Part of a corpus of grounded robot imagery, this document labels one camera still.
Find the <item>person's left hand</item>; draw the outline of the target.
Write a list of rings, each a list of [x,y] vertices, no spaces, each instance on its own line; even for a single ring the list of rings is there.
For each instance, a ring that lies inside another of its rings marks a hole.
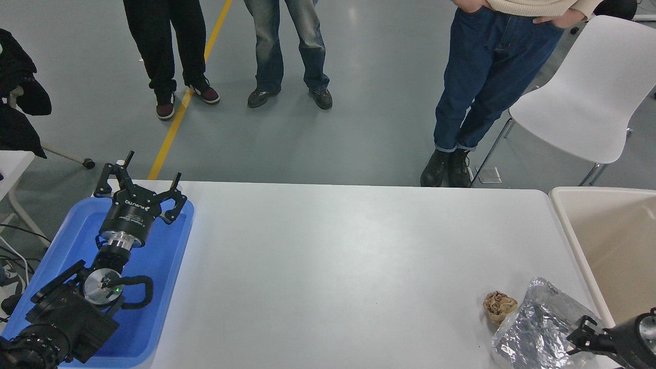
[[[564,14],[560,16],[539,16],[532,19],[532,23],[541,24],[541,23],[552,23],[557,28],[570,28],[574,27],[576,24],[581,23],[587,19],[586,15],[577,9],[567,9]]]

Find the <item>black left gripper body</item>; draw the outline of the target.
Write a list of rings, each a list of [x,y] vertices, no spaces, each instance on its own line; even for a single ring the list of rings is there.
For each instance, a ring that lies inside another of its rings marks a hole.
[[[118,234],[127,234],[135,241],[146,241],[154,226],[154,221],[161,215],[164,197],[148,189],[137,189],[129,194],[124,189],[110,194],[99,194],[99,198],[112,200],[110,210],[103,220],[98,235],[110,240]]]

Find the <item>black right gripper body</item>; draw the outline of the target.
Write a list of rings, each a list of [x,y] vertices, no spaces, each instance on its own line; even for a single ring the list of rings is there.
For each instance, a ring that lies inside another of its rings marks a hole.
[[[655,317],[641,314],[609,330],[617,358],[628,368],[655,368]]]

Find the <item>person's right hand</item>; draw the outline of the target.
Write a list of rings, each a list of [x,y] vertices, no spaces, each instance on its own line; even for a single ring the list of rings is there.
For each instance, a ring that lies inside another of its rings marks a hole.
[[[466,13],[474,13],[481,8],[493,10],[492,6],[486,0],[452,0],[452,2]]]

